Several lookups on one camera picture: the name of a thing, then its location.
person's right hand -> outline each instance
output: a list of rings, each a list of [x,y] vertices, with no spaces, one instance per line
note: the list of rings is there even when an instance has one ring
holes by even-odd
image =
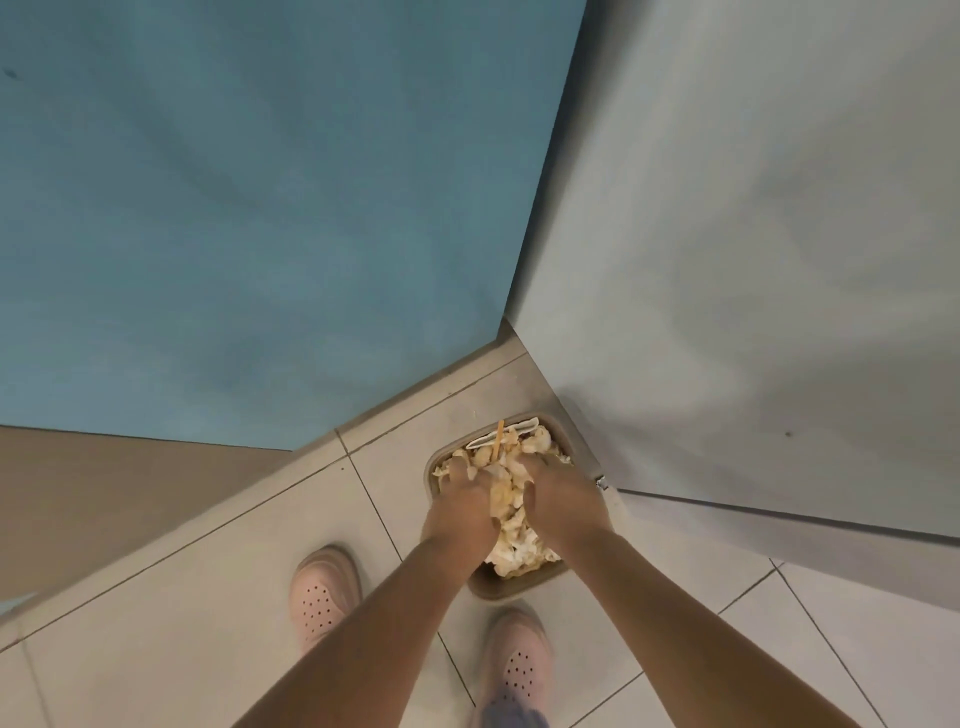
[[[607,503],[586,475],[554,455],[523,454],[517,461],[533,480],[523,489],[527,520],[562,558],[598,531],[613,531]]]

hand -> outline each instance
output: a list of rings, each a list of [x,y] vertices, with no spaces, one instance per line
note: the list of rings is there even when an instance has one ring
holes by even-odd
[[[613,531],[607,503],[586,475],[554,455],[523,454],[517,461],[533,480],[523,489],[527,520],[562,558],[597,532]]]
[[[490,515],[489,473],[479,471],[470,480],[460,457],[453,458],[449,471],[426,514],[420,541],[436,544],[443,566],[463,584],[493,550],[500,521]]]

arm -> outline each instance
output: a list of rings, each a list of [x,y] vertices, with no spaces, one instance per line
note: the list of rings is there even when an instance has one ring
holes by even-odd
[[[856,727],[613,533],[589,479],[553,458],[523,462],[530,524],[596,596],[677,728]]]
[[[308,652],[235,728],[400,723],[447,607],[496,543],[487,478],[454,458],[422,541],[364,602]]]

foot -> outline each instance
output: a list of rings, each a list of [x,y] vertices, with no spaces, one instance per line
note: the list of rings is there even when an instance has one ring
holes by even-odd
[[[360,603],[360,577],[353,560],[336,546],[314,551],[290,584],[290,619],[305,654]]]
[[[546,716],[553,688],[553,652],[540,623],[518,609],[501,615],[487,637],[477,716],[517,707]]]

person's left hand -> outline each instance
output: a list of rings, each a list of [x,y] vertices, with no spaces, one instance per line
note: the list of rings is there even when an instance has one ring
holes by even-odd
[[[464,583],[493,550],[500,521],[490,515],[489,473],[481,470],[470,480],[460,457],[453,458],[449,472],[426,514],[420,541],[436,545],[442,565]]]

